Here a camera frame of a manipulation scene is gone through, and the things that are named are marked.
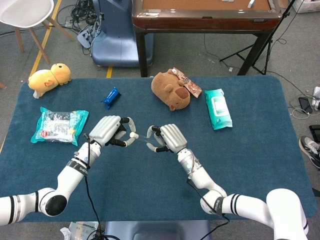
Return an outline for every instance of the blue candy wrapper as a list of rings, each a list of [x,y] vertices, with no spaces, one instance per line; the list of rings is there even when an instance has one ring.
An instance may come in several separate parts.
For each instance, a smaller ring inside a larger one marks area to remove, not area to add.
[[[232,120],[222,89],[204,91],[211,125],[214,130],[225,127],[232,128]]]
[[[41,117],[36,124],[36,131],[31,138],[31,143],[37,142],[62,142],[78,146],[78,136],[86,123],[89,112],[50,111],[40,108]]]
[[[118,99],[120,96],[120,92],[116,87],[114,87],[112,91],[109,93],[109,95],[101,101],[101,103],[105,103],[106,108],[109,110],[114,101]]]

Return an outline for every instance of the blue tablecloth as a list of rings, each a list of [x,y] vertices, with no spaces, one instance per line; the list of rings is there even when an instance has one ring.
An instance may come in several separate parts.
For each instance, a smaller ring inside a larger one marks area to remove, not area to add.
[[[74,79],[39,99],[22,85],[0,154],[0,196],[28,194],[56,188],[57,176],[78,149],[57,142],[31,143],[40,107],[52,111],[87,110],[82,133],[89,133],[106,115],[131,117],[137,132],[150,125],[175,123],[188,148],[228,194],[265,201],[269,191],[288,188],[298,194],[308,217],[317,204],[280,82],[271,76],[192,77],[203,90],[222,88],[233,128],[213,130],[205,95],[170,111],[151,91],[151,78]],[[110,110],[100,101],[117,87],[122,96]],[[85,138],[80,136],[81,146]],[[88,182],[101,221],[208,220],[200,198],[186,184],[187,175],[170,152],[151,152],[142,142],[127,148],[108,146],[92,166]],[[66,210],[57,217],[31,213],[24,221],[94,221],[82,181]]]

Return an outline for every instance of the capybara plush toy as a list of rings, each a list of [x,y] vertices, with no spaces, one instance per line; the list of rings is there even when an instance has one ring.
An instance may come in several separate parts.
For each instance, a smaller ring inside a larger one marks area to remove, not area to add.
[[[190,93],[172,69],[159,72],[152,80],[151,90],[171,111],[183,109],[190,103]]]
[[[32,74],[28,79],[28,85],[34,90],[34,98],[38,99],[45,92],[69,81],[71,81],[70,69],[63,63],[56,63],[50,70],[39,70]]]

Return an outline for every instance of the sneaker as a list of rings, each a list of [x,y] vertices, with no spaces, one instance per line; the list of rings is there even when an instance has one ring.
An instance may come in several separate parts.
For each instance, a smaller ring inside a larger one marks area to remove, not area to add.
[[[320,169],[320,146],[315,141],[312,141],[307,136],[299,138],[300,149],[308,156],[311,163],[318,169]]]

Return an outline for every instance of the brown capybara plush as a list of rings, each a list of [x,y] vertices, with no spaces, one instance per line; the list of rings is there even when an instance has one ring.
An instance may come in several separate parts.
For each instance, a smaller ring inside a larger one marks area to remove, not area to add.
[[[190,103],[190,93],[183,87],[184,82],[174,75],[172,69],[159,72],[152,80],[151,90],[169,106],[171,111],[183,109]]]

